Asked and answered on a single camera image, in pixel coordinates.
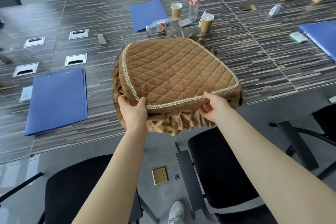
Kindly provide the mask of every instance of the bottle label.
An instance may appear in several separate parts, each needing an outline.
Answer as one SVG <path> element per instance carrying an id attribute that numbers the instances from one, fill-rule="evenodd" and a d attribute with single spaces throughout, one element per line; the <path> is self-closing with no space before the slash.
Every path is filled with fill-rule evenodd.
<path id="1" fill-rule="evenodd" d="M 158 20 L 157 22 L 158 22 L 157 24 L 158 32 L 166 32 L 167 27 L 165 20 Z"/>
<path id="2" fill-rule="evenodd" d="M 200 3 L 200 0 L 190 0 L 189 4 L 191 5 L 198 5 Z"/>

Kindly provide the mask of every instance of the conference table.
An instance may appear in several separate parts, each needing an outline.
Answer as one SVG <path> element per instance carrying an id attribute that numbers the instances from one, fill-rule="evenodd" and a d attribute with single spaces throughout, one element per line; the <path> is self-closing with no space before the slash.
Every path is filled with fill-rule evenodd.
<path id="1" fill-rule="evenodd" d="M 0 9 L 6 24 L 0 35 L 2 54 L 10 65 L 0 64 L 0 160 L 15 159 L 51 149 L 84 143 L 124 133 L 112 99 L 111 74 L 124 42 L 172 37 L 167 33 L 135 32 L 128 6 L 151 0 L 59 0 Z M 183 5 L 187 18 L 189 0 L 161 0 L 168 16 L 170 4 Z M 238 77 L 247 104 L 296 94 L 336 82 L 335 63 L 311 40 L 296 43 L 289 34 L 305 23 L 334 21 L 336 0 L 309 6 L 311 0 L 201 0 L 198 19 L 184 27 L 204 38 L 218 57 Z M 256 10 L 241 9 L 255 5 Z M 276 16 L 268 16 L 280 4 Z M 198 21 L 204 11 L 214 15 L 211 30 L 200 33 Z M 70 31 L 89 29 L 89 36 L 69 40 Z M 107 45 L 100 45 L 98 33 Z M 181 36 L 181 31 L 174 32 Z M 23 48 L 26 39 L 45 36 L 44 45 Z M 35 76 L 69 69 L 66 56 L 87 53 L 85 67 L 88 119 L 36 134 L 24 135 L 29 102 L 19 103 L 23 87 Z M 39 62 L 37 73 L 12 77 L 15 67 Z"/>

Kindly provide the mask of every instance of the chair seat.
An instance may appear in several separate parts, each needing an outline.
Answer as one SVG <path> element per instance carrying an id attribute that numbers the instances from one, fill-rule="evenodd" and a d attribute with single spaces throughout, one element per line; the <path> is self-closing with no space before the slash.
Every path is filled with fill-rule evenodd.
<path id="1" fill-rule="evenodd" d="M 239 205 L 259 196 L 218 128 L 192 137 L 188 147 L 213 208 Z"/>
<path id="2" fill-rule="evenodd" d="M 324 133 L 334 142 L 336 142 L 335 113 L 336 104 L 328 105 L 313 113 L 314 119 L 320 125 Z"/>
<path id="3" fill-rule="evenodd" d="M 223 224 L 277 224 L 266 205 L 236 213 L 216 214 Z"/>
<path id="4" fill-rule="evenodd" d="M 45 223 L 71 224 L 111 158 L 90 158 L 50 177 L 45 188 Z"/>

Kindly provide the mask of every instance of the white sneaker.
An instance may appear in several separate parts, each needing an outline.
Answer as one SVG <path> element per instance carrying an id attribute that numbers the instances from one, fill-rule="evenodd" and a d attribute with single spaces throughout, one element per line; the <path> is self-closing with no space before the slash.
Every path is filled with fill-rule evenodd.
<path id="1" fill-rule="evenodd" d="M 184 204 L 182 201 L 176 201 L 169 211 L 168 224 L 183 220 Z"/>

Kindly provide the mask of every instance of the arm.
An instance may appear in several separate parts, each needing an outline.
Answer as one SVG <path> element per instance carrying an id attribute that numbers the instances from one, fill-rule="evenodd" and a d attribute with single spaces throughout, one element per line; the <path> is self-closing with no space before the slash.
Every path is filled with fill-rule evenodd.
<path id="1" fill-rule="evenodd" d="M 241 167 L 279 224 L 335 223 L 336 193 L 256 131 L 227 101 L 199 108 L 215 122 Z"/>
<path id="2" fill-rule="evenodd" d="M 148 133 L 147 110 L 145 98 L 137 106 L 131 106 L 125 95 L 118 102 L 127 131 L 72 224 L 128 223 Z"/>

